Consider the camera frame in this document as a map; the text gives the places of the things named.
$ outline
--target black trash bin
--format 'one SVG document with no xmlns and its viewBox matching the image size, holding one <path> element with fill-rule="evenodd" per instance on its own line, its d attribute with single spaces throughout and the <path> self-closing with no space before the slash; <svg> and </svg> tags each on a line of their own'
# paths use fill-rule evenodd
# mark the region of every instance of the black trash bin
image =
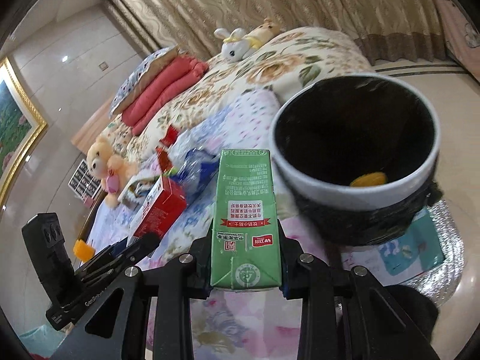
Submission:
<svg viewBox="0 0 480 360">
<path fill-rule="evenodd" d="M 275 117 L 270 147 L 299 209 L 335 243 L 401 236 L 436 190 L 436 112 L 419 91 L 389 76 L 351 74 L 304 89 Z M 376 172 L 387 182 L 350 186 Z"/>
</svg>

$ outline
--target curtain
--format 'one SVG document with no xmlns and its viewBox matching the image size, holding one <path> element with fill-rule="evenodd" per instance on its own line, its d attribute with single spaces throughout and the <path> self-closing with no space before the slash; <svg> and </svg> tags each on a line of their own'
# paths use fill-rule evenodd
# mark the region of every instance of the curtain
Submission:
<svg viewBox="0 0 480 360">
<path fill-rule="evenodd" d="M 146 54 L 179 43 L 208 59 L 219 52 L 218 27 L 250 30 L 265 17 L 285 30 L 321 26 L 348 34 L 373 63 L 445 59 L 433 0 L 102 0 Z"/>
</svg>

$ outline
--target wall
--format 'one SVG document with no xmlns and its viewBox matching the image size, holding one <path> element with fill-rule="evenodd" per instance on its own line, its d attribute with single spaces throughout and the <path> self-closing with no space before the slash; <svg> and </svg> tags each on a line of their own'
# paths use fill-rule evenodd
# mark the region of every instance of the wall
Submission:
<svg viewBox="0 0 480 360">
<path fill-rule="evenodd" d="M 68 188 L 83 155 L 70 137 L 142 58 L 99 7 L 34 33 L 10 55 L 18 79 L 49 127 L 25 163 L 0 221 L 0 304 L 17 333 L 45 323 L 49 300 L 26 253 L 21 227 L 57 212 L 70 255 L 87 210 Z M 107 62 L 101 71 L 98 65 Z"/>
<path fill-rule="evenodd" d="M 100 0 L 38 0 L 13 34 L 6 39 L 0 50 L 0 57 L 9 54 L 46 24 L 65 20 L 77 12 L 99 4 L 99 2 Z"/>
</svg>

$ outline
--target green milk carton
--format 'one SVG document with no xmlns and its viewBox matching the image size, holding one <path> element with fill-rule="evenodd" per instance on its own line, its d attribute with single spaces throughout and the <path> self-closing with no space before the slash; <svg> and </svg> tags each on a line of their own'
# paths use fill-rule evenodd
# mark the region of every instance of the green milk carton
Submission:
<svg viewBox="0 0 480 360">
<path fill-rule="evenodd" d="M 210 283 L 260 290 L 282 282 L 277 207 L 268 150 L 224 149 L 220 156 Z"/>
</svg>

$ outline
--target red box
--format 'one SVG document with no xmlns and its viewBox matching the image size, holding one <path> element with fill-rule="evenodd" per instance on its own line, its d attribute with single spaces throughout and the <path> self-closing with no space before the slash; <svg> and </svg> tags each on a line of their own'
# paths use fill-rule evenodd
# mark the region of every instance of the red box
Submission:
<svg viewBox="0 0 480 360">
<path fill-rule="evenodd" d="M 140 238 L 155 232 L 162 239 L 186 207 L 182 188 L 171 179 L 160 176 L 131 221 L 130 234 Z"/>
</svg>

